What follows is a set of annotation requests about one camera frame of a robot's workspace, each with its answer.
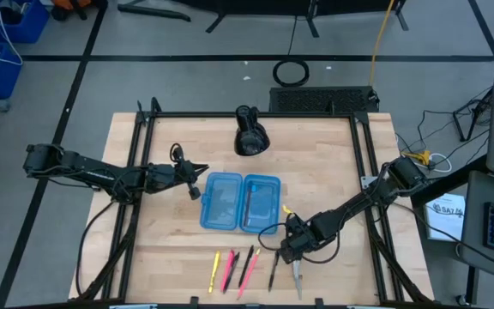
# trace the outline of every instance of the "white cable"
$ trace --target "white cable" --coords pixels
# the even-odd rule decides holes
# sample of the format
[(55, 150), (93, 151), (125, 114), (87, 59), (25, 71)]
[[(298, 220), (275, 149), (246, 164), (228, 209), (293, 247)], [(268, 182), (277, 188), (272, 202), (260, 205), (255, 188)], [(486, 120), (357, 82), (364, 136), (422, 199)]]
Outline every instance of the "white cable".
[[(450, 160), (449, 160), (449, 159), (448, 159), (445, 155), (443, 155), (443, 154), (438, 154), (438, 153), (435, 153), (435, 154), (430, 154), (430, 161), (432, 161), (432, 157), (433, 157), (434, 155), (437, 155), (438, 157), (443, 158), (442, 162), (443, 162), (443, 161), (447, 161), (447, 163), (449, 164), (449, 168), (448, 168), (447, 170), (438, 170), (438, 169), (433, 169), (433, 170), (432, 170), (433, 172), (438, 172), (438, 173), (449, 173), (449, 172), (451, 172), (451, 171), (453, 170), (453, 165), (451, 164), (451, 161), (450, 161)], [(414, 162), (414, 164), (415, 164), (417, 167), (423, 167), (423, 168), (425, 168), (425, 169), (428, 169), (428, 167), (427, 167), (427, 166), (422, 165), (422, 164), (419, 164), (419, 163), (417, 163), (417, 162)]]
[(449, 168), (447, 170), (434, 169), (432, 171), (438, 172), (438, 173), (449, 173), (453, 170), (453, 165), (451, 164), (451, 161), (443, 154), (438, 154), (438, 153), (430, 154), (430, 161), (432, 161), (432, 156), (434, 156), (434, 155), (437, 155), (438, 157), (442, 157), (445, 161), (447, 161), (447, 164), (449, 164)]
[(22, 66), (24, 64), (24, 62), (22, 61), (22, 57), (18, 53), (18, 51), (16, 51), (15, 47), (13, 46), (13, 43), (11, 43), (11, 41), (9, 39), (9, 35), (7, 34), (7, 31), (5, 30), (5, 26), (3, 25), (3, 18), (1, 17), (1, 10), (0, 10), (0, 34), (7, 41), (7, 43), (9, 43), (10, 48), (13, 50), (13, 52), (15, 53), (15, 55), (20, 59), (20, 62), (17, 63), (17, 62), (14, 62), (14, 61), (6, 60), (6, 59), (1, 59), (1, 58), (0, 58), (0, 61), (1, 62), (5, 62), (5, 63), (8, 63), (8, 64), (14, 64), (14, 65)]

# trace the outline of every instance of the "yellow cable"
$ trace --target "yellow cable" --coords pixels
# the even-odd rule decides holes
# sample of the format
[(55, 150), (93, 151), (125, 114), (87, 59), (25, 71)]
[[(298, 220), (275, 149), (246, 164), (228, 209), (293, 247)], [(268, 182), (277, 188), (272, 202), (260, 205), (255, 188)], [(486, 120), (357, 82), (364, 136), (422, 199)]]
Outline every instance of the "yellow cable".
[(375, 79), (375, 64), (377, 60), (378, 46), (381, 44), (381, 37), (383, 36), (384, 28), (386, 27), (386, 22), (390, 17), (390, 12), (392, 11), (392, 6), (394, 6), (395, 0), (390, 0), (388, 9), (386, 10), (386, 16), (384, 16), (383, 24), (381, 25), (381, 31), (379, 31), (377, 36), (377, 42), (375, 43), (375, 48), (373, 49), (373, 58), (370, 61), (370, 77), (369, 86), (373, 86), (373, 80)]

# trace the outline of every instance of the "plastic box lid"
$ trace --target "plastic box lid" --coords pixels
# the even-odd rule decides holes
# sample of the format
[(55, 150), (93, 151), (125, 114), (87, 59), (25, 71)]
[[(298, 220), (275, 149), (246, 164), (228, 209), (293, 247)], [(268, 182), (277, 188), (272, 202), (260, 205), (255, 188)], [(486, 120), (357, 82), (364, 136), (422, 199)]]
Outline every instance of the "plastic box lid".
[[(210, 173), (202, 196), (202, 227), (260, 233), (280, 219), (281, 182), (273, 176)], [(276, 233), (277, 227), (265, 234)]]

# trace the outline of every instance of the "wooden table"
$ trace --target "wooden table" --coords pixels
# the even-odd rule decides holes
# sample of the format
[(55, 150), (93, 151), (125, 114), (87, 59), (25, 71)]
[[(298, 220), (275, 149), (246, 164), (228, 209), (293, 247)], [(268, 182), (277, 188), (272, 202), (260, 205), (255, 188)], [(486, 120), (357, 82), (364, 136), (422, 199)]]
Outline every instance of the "wooden table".
[[(118, 166), (126, 165), (134, 119), (134, 113), (114, 114), (104, 161)], [(337, 208), (359, 193), (358, 172), (347, 119), (261, 118), (260, 122), (268, 131), (272, 143), (270, 149), (254, 157), (240, 157), (233, 151), (232, 142), (237, 128), (234, 118), (158, 118), (149, 160), (170, 163), (169, 148), (174, 142), (179, 142), (187, 160), (210, 166), (197, 182), (201, 192), (204, 192), (207, 176), (211, 172), (277, 176), (282, 183), (281, 202), (305, 219), (318, 211)], [(390, 115), (371, 114), (370, 127), (379, 166), (396, 158), (399, 154)], [(358, 132), (362, 138), (364, 166), (370, 174), (361, 126)], [(143, 135), (144, 131), (141, 132), (139, 148), (142, 148)], [(137, 156), (136, 164), (139, 163), (140, 155)], [(94, 193), (89, 220), (108, 201), (109, 197), (104, 192)], [(405, 198), (398, 202), (411, 205)], [(202, 304), (314, 304), (315, 298), (323, 298), (327, 305), (378, 303), (363, 214), (350, 220), (340, 232), (340, 253), (335, 260), (324, 265), (305, 261), (301, 263), (302, 300), (298, 300), (292, 267), (283, 261), (277, 266), (274, 288), (271, 293), (268, 292), (274, 253), (263, 249), (244, 296), (236, 300), (239, 274), (248, 249), (251, 245), (259, 246), (256, 236), (241, 233), (239, 229), (235, 232), (204, 229), (199, 222), (200, 211), (200, 200), (190, 200), (186, 185), (156, 195), (144, 195), (127, 302), (188, 303), (191, 296), (198, 296)], [(117, 206), (114, 206), (89, 231), (80, 275), (83, 289), (99, 273), (108, 258), (116, 213)], [(398, 262), (420, 290), (433, 298), (414, 216), (394, 206), (390, 207), (388, 215)], [(280, 220), (285, 220), (283, 213), (280, 214)], [(284, 239), (284, 234), (281, 229), (277, 235), (264, 237), (264, 240), (268, 245), (277, 246)], [(328, 245), (311, 253), (310, 257), (327, 258), (334, 251), (334, 246), (334, 243)], [(230, 249), (240, 251), (241, 258), (229, 291), (222, 294), (217, 288), (209, 294), (208, 283), (214, 253), (217, 250), (222, 252), (215, 282), (215, 286), (220, 287)], [(393, 299), (385, 262), (383, 269), (388, 297)], [(121, 265), (118, 265), (112, 295), (117, 295), (120, 276)], [(75, 288), (70, 291), (70, 297), (73, 296), (76, 296)]]

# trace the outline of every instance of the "blue bin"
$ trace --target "blue bin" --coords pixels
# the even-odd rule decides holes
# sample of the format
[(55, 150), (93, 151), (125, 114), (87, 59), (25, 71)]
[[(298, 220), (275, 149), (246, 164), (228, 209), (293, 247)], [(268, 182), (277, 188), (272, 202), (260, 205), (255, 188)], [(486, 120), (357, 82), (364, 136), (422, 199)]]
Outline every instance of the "blue bin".
[[(5, 45), (0, 44), (1, 59), (19, 62), (19, 58)], [(21, 66), (0, 61), (0, 100), (8, 99), (13, 93)]]
[[(31, 3), (18, 25), (4, 25), (9, 39), (15, 43), (35, 43), (39, 39), (45, 24), (49, 20), (49, 12), (39, 0), (15, 0), (23, 5)], [(5, 39), (0, 33), (0, 42)]]

